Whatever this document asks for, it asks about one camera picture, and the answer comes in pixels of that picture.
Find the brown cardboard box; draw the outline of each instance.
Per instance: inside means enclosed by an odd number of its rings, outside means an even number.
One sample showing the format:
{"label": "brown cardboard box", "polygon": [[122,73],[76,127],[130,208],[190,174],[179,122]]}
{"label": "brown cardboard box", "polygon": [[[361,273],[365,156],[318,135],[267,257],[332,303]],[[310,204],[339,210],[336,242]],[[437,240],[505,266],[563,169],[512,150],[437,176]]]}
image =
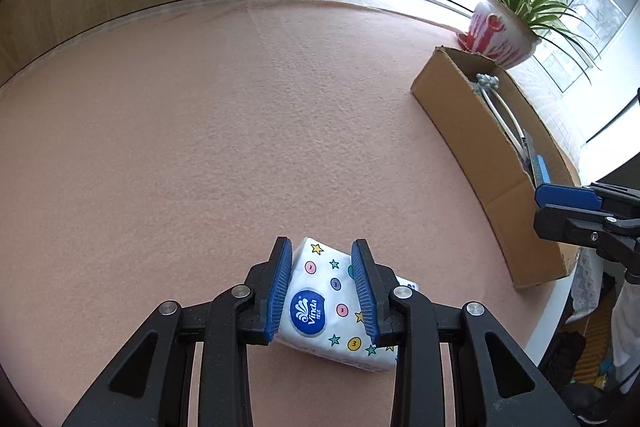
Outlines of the brown cardboard box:
{"label": "brown cardboard box", "polygon": [[482,203],[514,285],[522,288],[566,277],[577,260],[577,247],[544,241],[533,230],[537,210],[533,183],[511,141],[484,100],[473,91],[470,80],[475,81],[477,73],[498,77],[498,93],[533,138],[553,182],[577,184],[574,166],[559,151],[513,79],[492,60],[453,48],[437,48],[411,91],[446,140]]}

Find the white tissue package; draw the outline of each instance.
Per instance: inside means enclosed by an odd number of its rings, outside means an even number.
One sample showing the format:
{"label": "white tissue package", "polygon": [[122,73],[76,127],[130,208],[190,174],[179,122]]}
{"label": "white tissue package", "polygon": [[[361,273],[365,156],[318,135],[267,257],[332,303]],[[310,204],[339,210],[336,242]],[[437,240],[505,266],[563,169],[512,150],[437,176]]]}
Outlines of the white tissue package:
{"label": "white tissue package", "polygon": [[293,254],[276,340],[368,371],[393,369],[398,347],[376,347],[365,333],[352,274],[350,255],[305,238]]}

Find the vinda logo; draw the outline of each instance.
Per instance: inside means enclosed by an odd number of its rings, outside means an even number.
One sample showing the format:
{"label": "vinda logo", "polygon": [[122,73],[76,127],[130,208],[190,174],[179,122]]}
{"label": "vinda logo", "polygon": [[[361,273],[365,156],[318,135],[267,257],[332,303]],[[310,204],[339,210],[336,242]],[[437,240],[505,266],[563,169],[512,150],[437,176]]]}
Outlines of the vinda logo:
{"label": "vinda logo", "polygon": [[302,290],[291,299],[291,322],[300,333],[315,335],[324,329],[324,297]]}

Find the white and red flower pot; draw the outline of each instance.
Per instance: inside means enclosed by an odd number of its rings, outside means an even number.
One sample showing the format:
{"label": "white and red flower pot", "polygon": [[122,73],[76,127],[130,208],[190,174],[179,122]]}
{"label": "white and red flower pot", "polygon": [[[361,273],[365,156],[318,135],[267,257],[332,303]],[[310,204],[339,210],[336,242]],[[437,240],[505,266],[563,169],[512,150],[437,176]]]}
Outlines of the white and red flower pot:
{"label": "white and red flower pot", "polygon": [[458,33],[462,49],[513,68],[536,51],[540,38],[498,0],[482,0],[471,17],[468,33]]}

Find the metal screw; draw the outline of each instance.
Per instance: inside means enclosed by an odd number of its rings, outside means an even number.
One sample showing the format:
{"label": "metal screw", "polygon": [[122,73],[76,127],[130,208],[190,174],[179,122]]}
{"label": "metal screw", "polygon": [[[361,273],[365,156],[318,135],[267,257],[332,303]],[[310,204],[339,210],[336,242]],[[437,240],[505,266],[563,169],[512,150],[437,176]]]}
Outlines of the metal screw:
{"label": "metal screw", "polygon": [[231,295],[234,297],[241,299],[242,297],[246,297],[251,293],[251,288],[246,284],[239,284],[238,286],[234,286],[231,288]]}
{"label": "metal screw", "polygon": [[484,306],[479,302],[469,302],[469,304],[466,305],[466,311],[469,312],[469,315],[479,317],[484,313]]}
{"label": "metal screw", "polygon": [[408,299],[413,294],[414,292],[411,291],[409,286],[396,286],[394,288],[394,295],[399,299]]}
{"label": "metal screw", "polygon": [[158,306],[161,315],[172,315],[178,309],[178,304],[173,301],[165,301]]}

